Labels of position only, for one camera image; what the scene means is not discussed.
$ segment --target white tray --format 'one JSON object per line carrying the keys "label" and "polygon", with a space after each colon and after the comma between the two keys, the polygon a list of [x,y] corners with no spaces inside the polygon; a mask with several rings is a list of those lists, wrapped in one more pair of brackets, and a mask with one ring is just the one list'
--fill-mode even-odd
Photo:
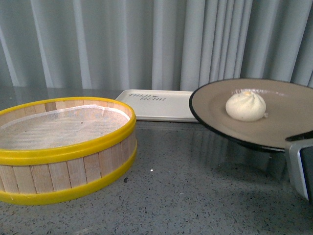
{"label": "white tray", "polygon": [[192,92],[125,90],[116,100],[130,105],[137,120],[198,122],[189,109]]}

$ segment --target wooden slat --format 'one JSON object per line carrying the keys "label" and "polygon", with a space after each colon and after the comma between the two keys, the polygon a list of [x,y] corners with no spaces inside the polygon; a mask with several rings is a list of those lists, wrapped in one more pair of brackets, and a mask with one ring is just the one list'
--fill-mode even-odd
{"label": "wooden slat", "polygon": [[84,105],[92,105],[94,104],[93,100],[84,100]]}
{"label": "wooden slat", "polygon": [[99,162],[102,177],[115,170],[112,161],[111,148],[99,152]]}
{"label": "wooden slat", "polygon": [[6,113],[6,114],[2,115],[1,117],[4,119],[5,123],[11,122],[15,119],[18,119],[18,117],[17,118],[15,117],[14,111]]}
{"label": "wooden slat", "polygon": [[116,104],[116,103],[113,104],[113,107],[116,108],[116,109],[120,109],[120,105]]}
{"label": "wooden slat", "polygon": [[69,160],[67,166],[72,188],[87,183],[83,158]]}
{"label": "wooden slat", "polygon": [[127,115],[128,115],[130,118],[132,118],[133,114],[132,114],[132,112],[131,112],[130,109],[127,110]]}
{"label": "wooden slat", "polygon": [[49,169],[54,191],[71,188],[66,162],[50,163]]}
{"label": "wooden slat", "polygon": [[127,161],[127,159],[130,157],[129,154],[129,148],[128,148],[128,142],[132,141],[130,136],[128,136],[126,139],[124,139],[121,142],[121,150],[122,150],[122,159],[123,159],[123,163],[125,161]]}
{"label": "wooden slat", "polygon": [[65,101],[65,107],[67,108],[72,108],[72,107],[75,107],[75,100],[66,100]]}
{"label": "wooden slat", "polygon": [[121,148],[121,143],[117,143],[116,145],[112,146],[112,162],[114,169],[117,169],[119,166],[121,166],[123,161],[123,153]]}
{"label": "wooden slat", "polygon": [[12,113],[14,113],[14,117],[15,117],[13,120],[23,118],[26,116],[24,109],[17,109],[15,111],[13,111]]}
{"label": "wooden slat", "polygon": [[100,101],[99,105],[102,107],[107,107],[108,103],[106,101]]}
{"label": "wooden slat", "polygon": [[30,116],[36,114],[36,109],[34,106],[29,106],[24,108],[25,115]]}
{"label": "wooden slat", "polygon": [[119,109],[122,112],[125,112],[125,107],[123,105],[120,104],[116,104],[117,105],[117,109]]}
{"label": "wooden slat", "polygon": [[9,113],[3,114],[0,116],[0,126],[7,124],[9,121]]}
{"label": "wooden slat", "polygon": [[30,168],[37,193],[53,192],[48,164],[32,165]]}
{"label": "wooden slat", "polygon": [[13,170],[15,173],[16,182],[18,184],[20,193],[36,193],[30,166],[28,165],[14,166]]}
{"label": "wooden slat", "polygon": [[55,102],[46,103],[45,104],[45,110],[47,112],[57,110],[57,106],[56,106]]}
{"label": "wooden slat", "polygon": [[75,103],[75,106],[82,106],[82,105],[84,105],[84,101],[83,100],[75,100],[74,103]]}
{"label": "wooden slat", "polygon": [[129,143],[129,151],[130,151],[130,155],[133,153],[134,149],[135,149],[135,145],[136,145],[136,136],[135,136],[135,130],[130,134],[130,141]]}
{"label": "wooden slat", "polygon": [[6,192],[20,193],[12,166],[0,165],[0,176]]}
{"label": "wooden slat", "polygon": [[87,183],[101,178],[101,169],[98,153],[84,157]]}
{"label": "wooden slat", "polygon": [[114,108],[114,104],[115,104],[115,103],[108,102],[108,107],[109,107],[109,108]]}
{"label": "wooden slat", "polygon": [[128,108],[124,107],[123,105],[120,105],[119,109],[128,115]]}
{"label": "wooden slat", "polygon": [[45,104],[38,104],[38,105],[35,105],[34,107],[35,107],[35,110],[36,110],[37,114],[41,114],[41,113],[46,112]]}
{"label": "wooden slat", "polygon": [[66,108],[65,102],[64,101],[57,101],[57,102],[55,102],[55,107],[57,108],[57,110],[65,109]]}
{"label": "wooden slat", "polygon": [[3,182],[2,182],[2,178],[1,178],[1,174],[0,174],[0,191],[5,191],[4,186],[3,186]]}

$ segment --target countertop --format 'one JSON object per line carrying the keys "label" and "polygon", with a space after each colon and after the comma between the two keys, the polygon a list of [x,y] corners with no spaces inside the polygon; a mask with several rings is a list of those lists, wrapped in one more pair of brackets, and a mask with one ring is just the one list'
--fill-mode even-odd
{"label": "countertop", "polygon": [[[0,87],[0,110],[120,92]],[[95,193],[45,206],[0,202],[0,235],[313,234],[313,206],[291,188],[283,154],[247,149],[199,123],[138,121],[136,137],[133,166]]]}

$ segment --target plate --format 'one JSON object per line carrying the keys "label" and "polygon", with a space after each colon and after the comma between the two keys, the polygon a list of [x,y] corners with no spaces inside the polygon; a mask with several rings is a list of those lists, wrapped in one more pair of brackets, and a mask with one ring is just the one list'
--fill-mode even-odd
{"label": "plate", "polygon": [[[244,122],[227,114],[227,100],[243,90],[264,99],[268,117]],[[257,149],[284,151],[285,138],[313,130],[313,89],[288,82],[240,78],[210,83],[192,93],[189,107],[212,131]]]}
{"label": "plate", "polygon": [[116,100],[131,106],[137,120],[198,122],[188,106],[191,94],[185,91],[125,90]]}

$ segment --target curtain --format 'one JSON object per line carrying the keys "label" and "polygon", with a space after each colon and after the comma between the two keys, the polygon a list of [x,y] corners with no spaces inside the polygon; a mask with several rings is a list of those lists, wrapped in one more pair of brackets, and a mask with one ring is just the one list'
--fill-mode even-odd
{"label": "curtain", "polygon": [[313,87],[312,0],[2,0],[0,85],[194,91]]}

